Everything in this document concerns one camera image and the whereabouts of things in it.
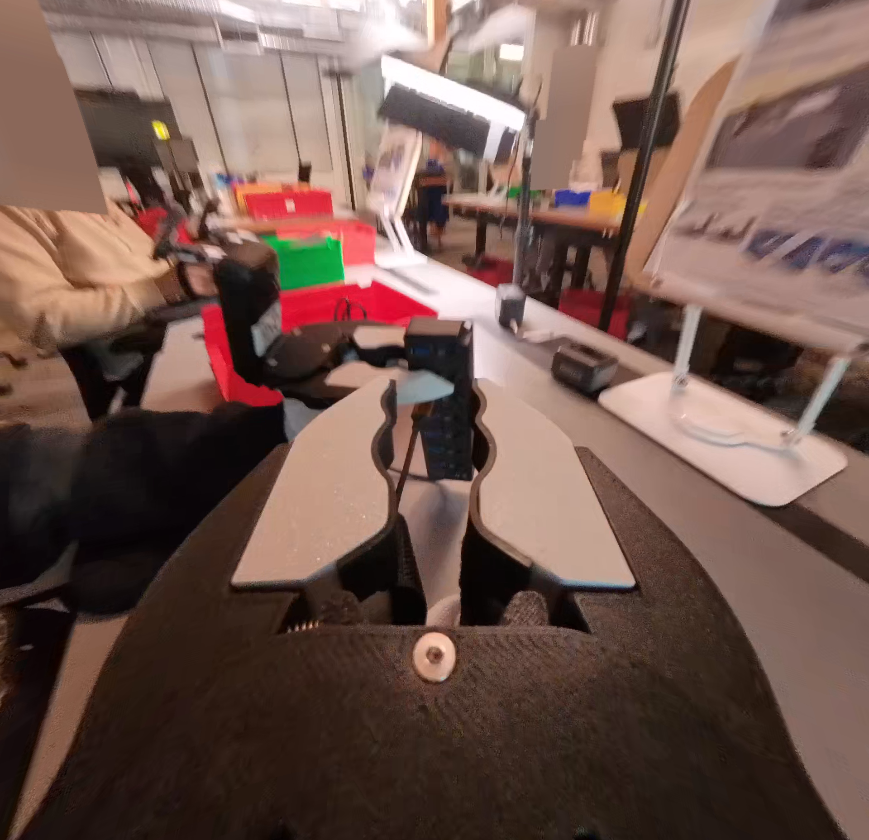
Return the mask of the black light stand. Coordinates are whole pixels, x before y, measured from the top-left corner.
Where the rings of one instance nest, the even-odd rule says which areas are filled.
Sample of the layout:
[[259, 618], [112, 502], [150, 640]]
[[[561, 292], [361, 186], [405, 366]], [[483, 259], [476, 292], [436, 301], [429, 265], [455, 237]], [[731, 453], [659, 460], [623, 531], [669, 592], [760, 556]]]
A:
[[520, 151], [520, 186], [516, 203], [516, 229], [514, 245], [514, 264], [512, 282], [521, 286], [526, 291], [526, 266], [527, 253], [531, 244], [531, 177], [533, 169], [533, 154], [539, 110], [536, 104], [528, 107], [526, 124], [522, 133], [522, 147]]

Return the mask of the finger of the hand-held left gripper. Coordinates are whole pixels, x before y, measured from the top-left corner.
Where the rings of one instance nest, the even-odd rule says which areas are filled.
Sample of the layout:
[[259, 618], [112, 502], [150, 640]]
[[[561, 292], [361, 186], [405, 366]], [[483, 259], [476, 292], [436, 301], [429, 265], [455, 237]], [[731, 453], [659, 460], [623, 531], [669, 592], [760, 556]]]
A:
[[352, 333], [355, 349], [362, 353], [403, 353], [406, 328], [402, 325], [359, 324]]
[[372, 381], [394, 381], [398, 405], [418, 405], [444, 400], [454, 393], [454, 384], [429, 370], [404, 367], [373, 367], [369, 364], [343, 364], [325, 378], [325, 386], [357, 390]]

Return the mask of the printed instruction sheet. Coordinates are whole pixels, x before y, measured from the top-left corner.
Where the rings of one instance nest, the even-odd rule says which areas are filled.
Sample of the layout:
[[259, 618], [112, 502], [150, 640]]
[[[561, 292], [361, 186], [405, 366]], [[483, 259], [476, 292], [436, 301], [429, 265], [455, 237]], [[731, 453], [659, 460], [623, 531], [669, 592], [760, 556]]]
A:
[[867, 252], [868, 0], [777, 0], [645, 271], [866, 334]]

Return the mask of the led panel light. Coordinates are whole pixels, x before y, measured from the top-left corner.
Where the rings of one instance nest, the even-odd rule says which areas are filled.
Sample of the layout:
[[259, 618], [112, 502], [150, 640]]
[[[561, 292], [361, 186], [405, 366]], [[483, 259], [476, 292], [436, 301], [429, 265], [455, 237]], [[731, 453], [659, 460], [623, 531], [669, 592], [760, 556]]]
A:
[[527, 124], [524, 108], [391, 55], [380, 68], [385, 122], [488, 163], [512, 157]]

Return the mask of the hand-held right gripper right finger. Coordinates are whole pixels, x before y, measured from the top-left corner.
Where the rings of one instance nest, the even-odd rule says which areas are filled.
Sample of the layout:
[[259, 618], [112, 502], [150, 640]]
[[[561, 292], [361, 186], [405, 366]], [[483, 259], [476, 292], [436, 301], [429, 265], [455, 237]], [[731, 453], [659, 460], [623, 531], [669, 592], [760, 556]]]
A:
[[484, 539], [554, 591], [632, 591], [635, 574], [568, 434], [490, 379], [475, 394], [472, 509]]

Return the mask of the blue jacket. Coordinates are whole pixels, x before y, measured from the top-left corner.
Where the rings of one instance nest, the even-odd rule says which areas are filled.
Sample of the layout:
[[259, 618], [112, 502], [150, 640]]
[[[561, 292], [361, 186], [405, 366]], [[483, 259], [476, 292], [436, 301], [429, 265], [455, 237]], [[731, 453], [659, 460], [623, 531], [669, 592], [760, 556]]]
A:
[[449, 221], [449, 207], [444, 201], [452, 186], [448, 151], [440, 143], [429, 141], [425, 161], [415, 175], [414, 221], [418, 248], [424, 255], [429, 254], [430, 248], [440, 251]]

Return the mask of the grey cube charger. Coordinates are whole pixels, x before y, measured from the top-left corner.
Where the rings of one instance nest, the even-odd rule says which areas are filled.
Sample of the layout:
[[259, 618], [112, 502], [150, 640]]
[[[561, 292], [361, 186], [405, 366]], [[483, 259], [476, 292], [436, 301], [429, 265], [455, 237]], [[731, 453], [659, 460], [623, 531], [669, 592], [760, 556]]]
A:
[[495, 288], [495, 315], [500, 327], [517, 332], [523, 325], [527, 295], [516, 283]]

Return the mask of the instruction sheet on board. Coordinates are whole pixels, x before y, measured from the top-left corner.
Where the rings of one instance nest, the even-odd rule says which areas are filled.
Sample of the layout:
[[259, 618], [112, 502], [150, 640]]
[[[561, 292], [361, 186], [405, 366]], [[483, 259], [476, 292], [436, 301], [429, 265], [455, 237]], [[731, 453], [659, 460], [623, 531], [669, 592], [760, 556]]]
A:
[[426, 259], [414, 247], [404, 224], [421, 147], [422, 135], [418, 131], [385, 123], [367, 200], [368, 211], [375, 216], [390, 247], [386, 259], [375, 261], [385, 269], [414, 266]]
[[685, 197], [689, 178], [698, 167], [721, 100], [739, 63], [740, 59], [735, 59], [722, 65], [693, 97], [670, 151], [646, 194], [646, 211], [639, 217], [627, 244], [624, 279], [635, 291], [647, 296], [684, 306], [696, 305], [715, 318], [793, 344], [866, 356], [867, 333], [847, 329], [838, 322], [812, 320], [807, 313], [795, 309], [775, 309], [755, 300], [723, 299], [705, 286], [689, 281], [666, 282], [660, 273], [645, 270], [650, 259], [661, 258], [663, 234]]

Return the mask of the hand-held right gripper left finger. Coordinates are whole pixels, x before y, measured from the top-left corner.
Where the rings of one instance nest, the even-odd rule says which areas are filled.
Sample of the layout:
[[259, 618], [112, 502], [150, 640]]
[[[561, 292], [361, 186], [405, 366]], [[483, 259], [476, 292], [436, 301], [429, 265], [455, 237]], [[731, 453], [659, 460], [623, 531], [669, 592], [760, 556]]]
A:
[[295, 437], [231, 577], [238, 589], [304, 589], [387, 527], [391, 483], [375, 464], [392, 440], [396, 383], [375, 378]]

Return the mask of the black disc floor lamp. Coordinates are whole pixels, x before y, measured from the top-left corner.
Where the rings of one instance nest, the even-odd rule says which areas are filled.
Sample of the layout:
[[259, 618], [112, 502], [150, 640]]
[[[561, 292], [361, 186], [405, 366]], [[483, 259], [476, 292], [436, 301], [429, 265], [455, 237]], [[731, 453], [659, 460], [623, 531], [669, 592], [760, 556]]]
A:
[[634, 236], [648, 172], [653, 158], [659, 122], [672, 85], [676, 60], [688, 22], [691, 2], [692, 0], [673, 0], [668, 24], [662, 39], [654, 84], [648, 98], [646, 117], [643, 121], [640, 134], [635, 168], [626, 196], [625, 209], [621, 219], [610, 271], [607, 275], [606, 289], [597, 324], [598, 329], [605, 334], [609, 332], [614, 316], [625, 270], [627, 250]]

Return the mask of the black usb cable orange plugs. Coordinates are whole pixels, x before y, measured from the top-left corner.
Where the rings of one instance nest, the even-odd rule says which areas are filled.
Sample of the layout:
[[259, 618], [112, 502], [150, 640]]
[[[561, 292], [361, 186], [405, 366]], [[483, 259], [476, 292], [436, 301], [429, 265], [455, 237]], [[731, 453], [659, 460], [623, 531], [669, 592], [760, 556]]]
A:
[[396, 504], [399, 505], [403, 495], [404, 488], [407, 483], [407, 478], [412, 465], [412, 460], [415, 453], [415, 447], [420, 435], [421, 426], [430, 416], [433, 411], [433, 401], [419, 402], [414, 405], [411, 412], [411, 433], [407, 444], [406, 454], [399, 471], [398, 480], [396, 483]]

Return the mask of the person's left forearm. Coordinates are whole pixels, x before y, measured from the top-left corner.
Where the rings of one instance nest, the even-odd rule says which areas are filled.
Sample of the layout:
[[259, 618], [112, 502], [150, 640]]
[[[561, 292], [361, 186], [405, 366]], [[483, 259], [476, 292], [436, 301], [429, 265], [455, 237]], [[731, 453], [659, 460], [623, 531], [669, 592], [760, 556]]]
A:
[[288, 441], [282, 406], [119, 411], [88, 429], [3, 423], [2, 604], [59, 588], [132, 610], [234, 487]]

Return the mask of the long wooden desk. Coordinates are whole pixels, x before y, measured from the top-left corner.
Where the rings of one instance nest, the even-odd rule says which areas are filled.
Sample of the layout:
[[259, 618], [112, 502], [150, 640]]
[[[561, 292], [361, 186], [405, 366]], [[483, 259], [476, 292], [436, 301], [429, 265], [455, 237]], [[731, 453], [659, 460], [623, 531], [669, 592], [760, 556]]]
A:
[[[453, 215], [474, 221], [474, 259], [486, 256], [490, 227], [509, 227], [518, 232], [519, 212], [513, 200], [485, 194], [450, 194], [444, 203]], [[592, 248], [602, 250], [607, 259], [613, 259], [620, 241], [621, 222], [594, 214], [586, 207], [533, 208], [530, 222], [534, 234], [551, 240], [554, 246], [554, 267], [549, 282], [531, 292], [538, 301], [550, 305], [558, 303], [568, 273], [570, 288], [584, 287]]]

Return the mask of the black rectangular device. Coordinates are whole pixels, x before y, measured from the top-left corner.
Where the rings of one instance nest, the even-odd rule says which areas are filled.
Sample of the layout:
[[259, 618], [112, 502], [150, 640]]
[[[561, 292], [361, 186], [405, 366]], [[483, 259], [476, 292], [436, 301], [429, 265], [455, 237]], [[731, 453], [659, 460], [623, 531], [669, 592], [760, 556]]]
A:
[[550, 374], [561, 385], [595, 398], [612, 384], [619, 367], [611, 355], [565, 341], [556, 347]]

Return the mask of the long black usb hub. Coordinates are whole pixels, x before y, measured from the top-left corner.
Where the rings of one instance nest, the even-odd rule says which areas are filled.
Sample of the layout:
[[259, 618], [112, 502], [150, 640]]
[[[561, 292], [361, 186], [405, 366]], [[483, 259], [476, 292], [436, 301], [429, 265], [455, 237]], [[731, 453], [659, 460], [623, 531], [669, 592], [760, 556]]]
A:
[[473, 477], [473, 329], [461, 320], [413, 317], [406, 329], [408, 369], [452, 384], [420, 425], [422, 451], [433, 480]]

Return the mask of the red plastic bin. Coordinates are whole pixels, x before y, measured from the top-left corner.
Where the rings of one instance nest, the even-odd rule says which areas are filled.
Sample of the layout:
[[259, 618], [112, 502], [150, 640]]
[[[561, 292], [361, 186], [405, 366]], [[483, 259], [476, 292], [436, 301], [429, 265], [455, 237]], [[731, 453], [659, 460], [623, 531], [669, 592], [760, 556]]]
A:
[[357, 217], [335, 211], [329, 190], [278, 183], [232, 187], [236, 230], [282, 239], [328, 236], [342, 245], [347, 267], [375, 262], [376, 230]]
[[[284, 291], [281, 301], [285, 333], [299, 325], [333, 320], [407, 325], [413, 317], [438, 317], [437, 310], [427, 303], [377, 279], [368, 284], [345, 282]], [[201, 311], [201, 318], [205, 348], [223, 400], [249, 406], [276, 405], [278, 394], [275, 391], [251, 385], [234, 370], [220, 306], [206, 306]]]

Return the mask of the white board stand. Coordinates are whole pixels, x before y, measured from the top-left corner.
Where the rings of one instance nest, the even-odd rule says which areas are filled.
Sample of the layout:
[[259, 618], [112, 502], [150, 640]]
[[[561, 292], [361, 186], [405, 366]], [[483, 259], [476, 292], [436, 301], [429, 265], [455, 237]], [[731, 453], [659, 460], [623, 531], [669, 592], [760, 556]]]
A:
[[701, 316], [699, 305], [686, 307], [671, 371], [606, 389], [602, 408], [757, 506], [787, 506], [844, 471], [847, 456], [814, 428], [852, 354], [834, 354], [798, 421], [790, 423], [691, 375]]

